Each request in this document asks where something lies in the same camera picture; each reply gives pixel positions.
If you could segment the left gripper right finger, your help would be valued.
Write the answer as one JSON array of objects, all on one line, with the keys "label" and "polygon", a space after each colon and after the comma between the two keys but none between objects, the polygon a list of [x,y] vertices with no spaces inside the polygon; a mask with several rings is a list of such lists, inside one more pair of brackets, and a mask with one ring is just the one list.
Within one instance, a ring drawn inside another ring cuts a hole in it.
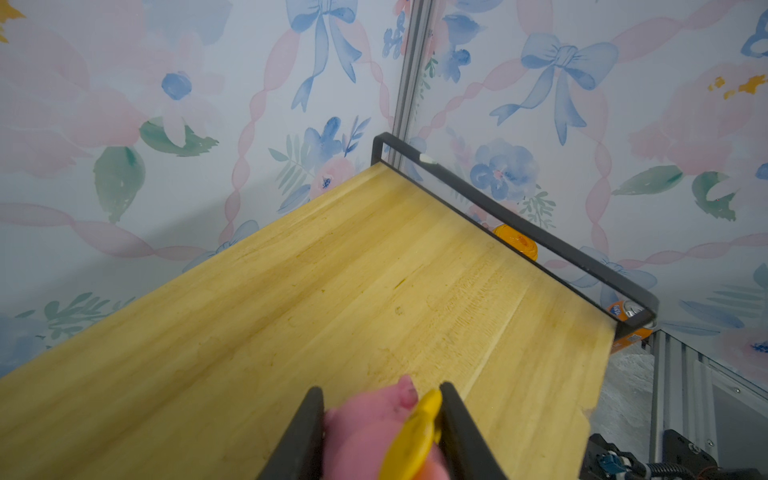
[{"label": "left gripper right finger", "polygon": [[453,480],[506,480],[501,466],[471,417],[457,389],[450,382],[440,384],[442,405],[438,415],[440,450]]}]

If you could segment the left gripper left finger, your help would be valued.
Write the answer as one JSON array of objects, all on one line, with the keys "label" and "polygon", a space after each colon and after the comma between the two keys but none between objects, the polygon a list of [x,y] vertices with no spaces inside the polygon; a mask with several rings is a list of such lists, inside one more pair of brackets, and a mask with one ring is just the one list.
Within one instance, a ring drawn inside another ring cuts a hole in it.
[{"label": "left gripper left finger", "polygon": [[311,387],[257,480],[316,480],[323,473],[324,395]]}]

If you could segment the sunflower pink bear toy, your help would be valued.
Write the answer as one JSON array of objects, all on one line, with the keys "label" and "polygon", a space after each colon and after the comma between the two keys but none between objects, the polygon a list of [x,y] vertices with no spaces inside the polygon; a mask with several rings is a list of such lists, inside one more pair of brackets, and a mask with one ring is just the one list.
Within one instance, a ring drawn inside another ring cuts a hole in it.
[{"label": "sunflower pink bear toy", "polygon": [[325,479],[448,479],[439,448],[443,394],[410,376],[349,398],[323,418]]}]

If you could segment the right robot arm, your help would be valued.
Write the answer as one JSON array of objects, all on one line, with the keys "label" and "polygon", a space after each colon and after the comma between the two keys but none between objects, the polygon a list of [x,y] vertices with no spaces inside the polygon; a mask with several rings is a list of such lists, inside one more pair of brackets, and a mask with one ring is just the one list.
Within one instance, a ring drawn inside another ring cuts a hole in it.
[{"label": "right robot arm", "polygon": [[579,479],[689,479],[742,480],[766,479],[756,468],[729,468],[718,465],[715,458],[677,431],[668,429],[662,435],[662,459],[641,461],[629,451],[621,450],[600,434],[592,434],[587,443]]}]

